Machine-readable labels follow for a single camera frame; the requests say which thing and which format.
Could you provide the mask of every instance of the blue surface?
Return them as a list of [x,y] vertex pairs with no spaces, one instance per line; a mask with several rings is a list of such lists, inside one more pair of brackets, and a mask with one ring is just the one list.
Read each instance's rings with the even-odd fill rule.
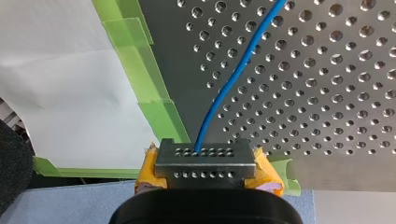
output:
[[[113,212],[133,195],[134,181],[27,190],[0,217],[0,223],[107,224]],[[315,224],[312,191],[284,198],[299,211],[304,224]]]
[[207,111],[202,126],[198,132],[197,141],[194,147],[195,152],[201,151],[202,143],[204,142],[205,134],[207,128],[209,127],[210,120],[212,120],[213,116],[215,116],[216,111],[218,111],[221,102],[223,101],[227,93],[230,91],[230,89],[233,87],[233,84],[235,84],[238,78],[242,75],[242,72],[244,71],[245,67],[248,64],[248,61],[250,60],[253,50],[256,48],[257,44],[262,39],[262,34],[265,32],[265,30],[267,30],[268,26],[271,24],[272,19],[279,13],[279,11],[283,8],[283,6],[285,6],[285,3],[286,0],[277,0],[272,6],[271,10],[268,12],[268,14],[264,17],[264,20],[262,20],[262,22],[260,23],[253,37],[251,37],[250,42],[247,45],[247,49],[245,50],[244,55],[241,58],[241,61],[236,66],[235,70],[233,71],[233,74],[224,84],[223,88],[221,88],[212,106],[210,106],[209,111]]
[[288,201],[298,211],[304,224],[317,223],[313,190],[302,190],[300,197],[284,196],[283,199]]

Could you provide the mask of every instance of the black rounded edge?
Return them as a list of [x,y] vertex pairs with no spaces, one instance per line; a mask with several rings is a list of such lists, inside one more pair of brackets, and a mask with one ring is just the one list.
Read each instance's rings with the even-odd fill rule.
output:
[[256,189],[155,189],[126,201],[109,223],[186,223],[194,220],[303,224],[288,202]]

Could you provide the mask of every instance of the green tape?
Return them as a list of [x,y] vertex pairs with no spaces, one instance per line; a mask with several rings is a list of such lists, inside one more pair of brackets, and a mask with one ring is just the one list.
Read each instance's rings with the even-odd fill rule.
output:
[[139,102],[170,99],[138,18],[103,23]]
[[290,161],[292,161],[292,159],[271,161],[271,164],[274,166],[274,169],[276,169],[277,173],[285,184],[285,194],[301,196],[301,188],[298,181],[288,177],[287,168]]
[[158,139],[173,138],[177,143],[190,142],[171,100],[139,103],[139,106]]
[[139,18],[142,22],[142,27],[145,32],[146,38],[150,45],[154,44],[152,41],[151,34],[149,33],[149,27],[146,23],[145,16],[143,15],[142,8],[139,5],[138,0],[117,0],[117,4],[120,9],[121,16],[126,18]]
[[49,160],[41,157],[33,156],[33,168],[39,175],[61,176],[61,173]]
[[59,168],[62,177],[137,179],[140,169],[77,169]]
[[89,178],[131,178],[139,176],[139,169],[78,169],[56,168],[49,160],[33,157],[35,172],[43,176],[89,177]]
[[149,27],[138,0],[92,0],[92,2],[102,22],[138,18],[142,22],[148,43],[153,44]]

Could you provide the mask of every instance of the black foam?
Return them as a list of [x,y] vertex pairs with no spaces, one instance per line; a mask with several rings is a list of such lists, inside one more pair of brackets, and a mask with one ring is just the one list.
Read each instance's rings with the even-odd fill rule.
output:
[[33,172],[33,150],[0,120],[0,216],[26,189]]

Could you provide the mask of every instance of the white surface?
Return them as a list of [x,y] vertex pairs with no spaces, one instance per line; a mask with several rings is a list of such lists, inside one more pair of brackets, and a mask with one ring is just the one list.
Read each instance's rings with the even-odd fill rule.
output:
[[315,190],[318,224],[396,223],[394,192]]
[[0,97],[36,155],[63,168],[140,168],[157,140],[91,0],[0,8]]
[[0,65],[112,49],[91,0],[0,1]]

